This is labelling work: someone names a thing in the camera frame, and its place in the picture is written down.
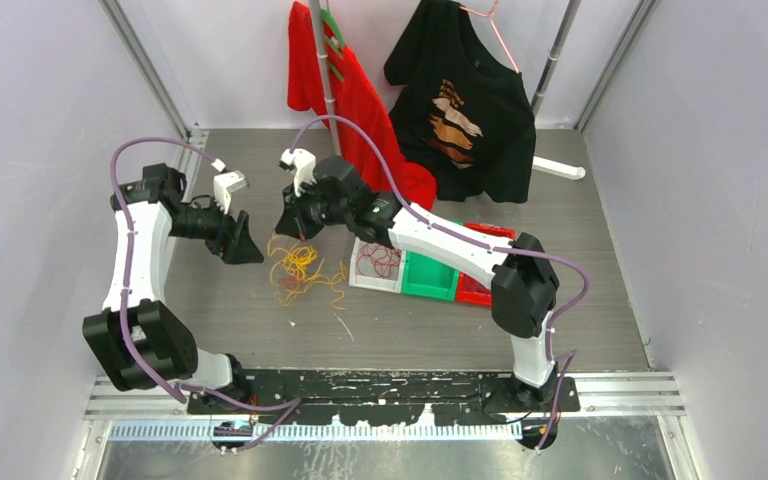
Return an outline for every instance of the metal pole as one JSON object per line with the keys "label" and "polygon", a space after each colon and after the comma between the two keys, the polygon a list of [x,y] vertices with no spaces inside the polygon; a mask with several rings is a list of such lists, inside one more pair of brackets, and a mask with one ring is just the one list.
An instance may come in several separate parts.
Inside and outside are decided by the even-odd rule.
{"label": "metal pole", "polygon": [[[331,94],[331,82],[328,80],[328,52],[325,50],[325,27],[322,25],[322,14],[319,0],[310,0],[310,21],[313,22],[313,39],[316,42],[316,56],[319,58],[319,76],[322,79],[322,90],[325,92],[325,111],[331,115],[334,111],[334,95]],[[340,137],[337,134],[336,122],[331,122],[331,142],[334,153],[340,155]]]}
{"label": "metal pole", "polygon": [[534,112],[535,116],[537,111],[540,110],[540,104],[543,103],[543,96],[546,95],[549,80],[552,79],[552,74],[555,73],[555,65],[557,65],[558,59],[561,58],[561,50],[563,50],[564,43],[567,41],[567,35],[569,35],[572,21],[578,12],[580,4],[581,0],[570,0],[567,4],[567,10],[564,12],[564,18],[561,20],[561,26],[558,28],[558,34],[555,36],[555,44],[552,45],[552,50],[549,51],[549,58],[546,59],[546,66],[543,68],[543,74],[540,76],[540,83],[537,84],[537,90],[535,90],[534,96],[531,98],[531,111]]}
{"label": "metal pole", "polygon": [[190,129],[184,122],[181,112],[175,106],[175,102],[172,100],[172,96],[169,95],[169,91],[166,86],[163,85],[163,80],[160,78],[160,74],[157,73],[157,69],[154,68],[154,64],[148,56],[143,44],[137,37],[136,31],[134,31],[133,25],[128,20],[128,16],[125,15],[125,11],[122,6],[119,5],[118,0],[99,0],[101,8],[110,18],[110,23],[116,29],[116,33],[119,34],[119,38],[122,39],[122,43],[125,48],[128,49],[128,53],[131,54],[131,58],[137,64],[137,68],[140,73],[143,74],[143,78],[151,92],[154,94],[157,101],[160,103],[160,107],[166,116],[169,118],[169,122],[175,127],[175,131],[182,140],[187,140],[190,136]]}
{"label": "metal pole", "polygon": [[611,80],[614,78],[614,74],[619,68],[620,64],[625,60],[631,46],[640,34],[646,24],[646,20],[649,19],[649,15],[658,6],[660,0],[639,0],[637,8],[631,15],[628,24],[623,31],[620,41],[617,43],[617,47],[614,49],[614,53],[611,55],[611,59],[605,65],[605,69],[602,70],[602,75],[599,76],[599,81],[596,82],[596,87],[593,92],[590,93],[590,98],[587,99],[587,104],[584,107],[584,111],[581,112],[581,118],[578,119],[578,123],[575,128],[584,131],[587,128],[587,124],[590,119],[593,118],[593,114],[596,113],[596,109],[602,102],[602,98],[605,96],[605,92],[608,90]]}

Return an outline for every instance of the metal floor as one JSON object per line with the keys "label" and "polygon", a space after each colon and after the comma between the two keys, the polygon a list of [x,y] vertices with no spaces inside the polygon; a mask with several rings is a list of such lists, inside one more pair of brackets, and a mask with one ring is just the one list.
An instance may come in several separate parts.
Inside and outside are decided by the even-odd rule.
{"label": "metal floor", "polygon": [[[239,169],[251,187],[234,208],[251,215],[255,243],[266,253],[281,214],[281,189],[292,177],[278,158],[294,130],[213,130],[207,150]],[[319,158],[330,153],[324,130],[308,131],[300,144]],[[577,131],[538,130],[537,155],[589,169]],[[212,192],[202,169],[196,194]],[[566,256],[593,278],[590,295],[556,324],[555,348],[578,349],[573,371],[645,371],[646,359],[628,304],[616,254],[592,176],[574,182],[535,172],[525,205],[496,204],[486,196],[464,203],[437,202],[434,213],[453,221],[493,223],[537,236],[548,252]],[[310,244],[325,259],[323,273],[347,265],[353,235],[344,227],[323,230]],[[510,369],[510,337],[489,309],[352,288],[342,284],[348,310],[334,310],[336,294],[313,287],[281,307],[269,283],[276,258],[262,265],[226,266],[201,242],[180,241],[166,285],[167,303],[192,330],[201,348],[232,353],[249,367],[376,369]],[[581,282],[556,266],[559,301]]]}
{"label": "metal floor", "polygon": [[654,417],[570,418],[559,428],[540,458],[513,440],[267,442],[224,457],[204,441],[111,442],[98,480],[676,478]]}

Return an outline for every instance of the clothing rack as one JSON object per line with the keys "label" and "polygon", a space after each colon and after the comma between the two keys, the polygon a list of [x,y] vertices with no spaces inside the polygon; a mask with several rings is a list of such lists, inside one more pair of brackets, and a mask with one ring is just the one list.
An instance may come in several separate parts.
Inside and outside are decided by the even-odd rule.
{"label": "clothing rack", "polygon": [[[495,11],[496,5],[498,3],[499,2],[496,1],[493,4],[493,9],[488,15],[491,15]],[[543,74],[540,76],[540,82],[537,85],[537,89],[535,90],[534,97],[531,101],[531,110],[534,112],[535,116],[537,115],[537,110],[540,108],[540,104],[543,102],[543,96],[546,94],[549,81],[552,79],[552,74],[555,71],[555,65],[558,63],[558,59],[561,56],[561,50],[564,48],[564,43],[566,42],[570,27],[572,27],[572,21],[575,18],[575,14],[578,12],[578,6],[580,3],[581,0],[569,0],[569,3],[567,4],[567,9],[564,13],[563,20],[561,20],[561,25],[558,28],[558,34],[555,36],[555,42],[549,52],[549,57],[546,60],[546,66],[543,68]],[[319,60],[319,75],[322,79],[322,89],[325,92],[325,111],[333,115],[337,113],[334,108],[336,102],[334,95],[331,93],[331,82],[328,79],[328,52],[325,50],[325,27],[322,24],[322,6],[319,0],[308,0],[308,6],[310,7],[310,20],[313,23],[313,36],[314,42],[316,43],[316,56]],[[493,25],[493,28],[498,34],[498,30],[496,30],[495,24]],[[336,125],[331,128],[331,142],[333,144],[334,153],[340,155],[340,137],[337,133]],[[586,171],[583,167],[573,167],[541,157],[534,157],[533,168],[534,170],[540,172],[550,173],[552,175],[568,178],[570,180],[579,180],[584,178],[584,175],[586,174]]]}

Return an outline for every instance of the red string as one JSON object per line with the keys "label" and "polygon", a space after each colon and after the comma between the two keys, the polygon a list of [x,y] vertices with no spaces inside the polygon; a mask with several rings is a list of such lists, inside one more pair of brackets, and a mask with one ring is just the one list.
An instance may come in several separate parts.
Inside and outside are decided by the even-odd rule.
{"label": "red string", "polygon": [[387,248],[383,245],[368,243],[363,244],[358,250],[357,263],[355,264],[355,270],[358,274],[371,277],[361,271],[360,263],[362,259],[369,260],[372,265],[372,269],[375,271],[375,275],[378,278],[390,278],[393,275],[393,268],[399,268],[402,263],[402,252],[392,248]]}

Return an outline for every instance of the white wall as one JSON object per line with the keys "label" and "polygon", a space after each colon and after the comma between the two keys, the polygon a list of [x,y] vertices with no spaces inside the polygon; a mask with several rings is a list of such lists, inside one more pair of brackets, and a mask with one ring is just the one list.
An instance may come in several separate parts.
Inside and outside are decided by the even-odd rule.
{"label": "white wall", "polygon": [[660,2],[585,133],[710,478],[768,479],[768,2]]}
{"label": "white wall", "polygon": [[[108,162],[174,135],[98,2],[0,2],[0,479],[59,479],[99,368],[81,336],[113,267]],[[143,150],[138,163],[174,159]]]}
{"label": "white wall", "polygon": [[[291,0],[120,0],[158,64],[176,103],[205,128],[287,128],[309,114],[291,111],[287,95],[287,18]],[[492,0],[464,0],[486,11]],[[398,89],[382,67],[416,0],[333,0],[349,46],[387,105]],[[637,0],[582,2],[537,116],[541,126],[572,126],[584,109]],[[561,22],[564,0],[502,0],[497,25],[534,93]],[[473,18],[497,58],[507,57],[489,22]]]}

